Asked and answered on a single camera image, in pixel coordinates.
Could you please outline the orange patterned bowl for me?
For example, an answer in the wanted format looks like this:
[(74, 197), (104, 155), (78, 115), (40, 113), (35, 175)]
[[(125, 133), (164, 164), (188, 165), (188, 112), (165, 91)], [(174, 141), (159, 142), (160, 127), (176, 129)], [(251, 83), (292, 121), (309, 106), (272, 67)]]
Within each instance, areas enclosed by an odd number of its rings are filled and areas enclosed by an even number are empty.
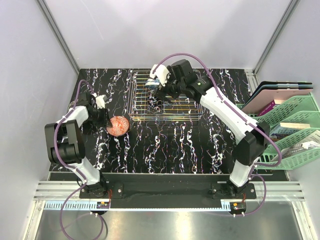
[(129, 131), (130, 122), (124, 116), (114, 116), (110, 122), (112, 127), (107, 127), (106, 130), (114, 137), (120, 137)]

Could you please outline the blue white floral bowl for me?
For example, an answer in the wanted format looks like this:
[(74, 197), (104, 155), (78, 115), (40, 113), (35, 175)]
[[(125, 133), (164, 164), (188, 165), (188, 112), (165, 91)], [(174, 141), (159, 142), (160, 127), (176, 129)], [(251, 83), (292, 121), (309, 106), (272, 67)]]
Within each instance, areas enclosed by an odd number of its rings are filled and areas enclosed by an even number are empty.
[(161, 83), (158, 78), (155, 78), (155, 79), (149, 78), (145, 83), (145, 87), (150, 91), (156, 91), (159, 88), (160, 84)]

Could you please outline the wire dish rack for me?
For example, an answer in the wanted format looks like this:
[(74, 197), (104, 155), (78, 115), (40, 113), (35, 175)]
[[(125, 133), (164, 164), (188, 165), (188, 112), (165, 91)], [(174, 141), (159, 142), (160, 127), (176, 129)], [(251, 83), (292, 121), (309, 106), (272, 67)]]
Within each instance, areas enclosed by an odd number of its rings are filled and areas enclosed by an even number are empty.
[(133, 121), (198, 121), (204, 108), (181, 94), (177, 98), (166, 95), (165, 100), (155, 96), (155, 90), (146, 87), (150, 71), (132, 71), (129, 80), (127, 113)]

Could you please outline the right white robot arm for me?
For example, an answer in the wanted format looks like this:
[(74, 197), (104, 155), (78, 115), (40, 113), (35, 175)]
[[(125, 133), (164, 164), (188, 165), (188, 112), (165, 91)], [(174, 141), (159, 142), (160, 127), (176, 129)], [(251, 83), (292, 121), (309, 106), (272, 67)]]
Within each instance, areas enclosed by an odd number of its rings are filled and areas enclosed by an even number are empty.
[(205, 75), (197, 76), (186, 59), (168, 66), (155, 64), (149, 76), (159, 80), (158, 97), (185, 95), (213, 113), (232, 132), (236, 143), (232, 152), (234, 165), (224, 189), (235, 199), (243, 195), (255, 165), (268, 146), (270, 125), (241, 111), (218, 88), (207, 68)]

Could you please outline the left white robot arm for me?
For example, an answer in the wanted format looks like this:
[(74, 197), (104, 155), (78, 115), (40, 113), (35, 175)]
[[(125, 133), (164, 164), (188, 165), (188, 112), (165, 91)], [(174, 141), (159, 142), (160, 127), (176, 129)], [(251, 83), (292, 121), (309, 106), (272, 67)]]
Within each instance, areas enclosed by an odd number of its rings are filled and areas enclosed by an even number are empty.
[(44, 127), (49, 161), (60, 165), (59, 159), (62, 159), (66, 168), (74, 172), (82, 183), (86, 183), (82, 190), (97, 198), (103, 198), (108, 193), (107, 181), (86, 158), (81, 127), (111, 127), (106, 102), (105, 94), (81, 93), (76, 104), (73, 101), (69, 104), (62, 120)]

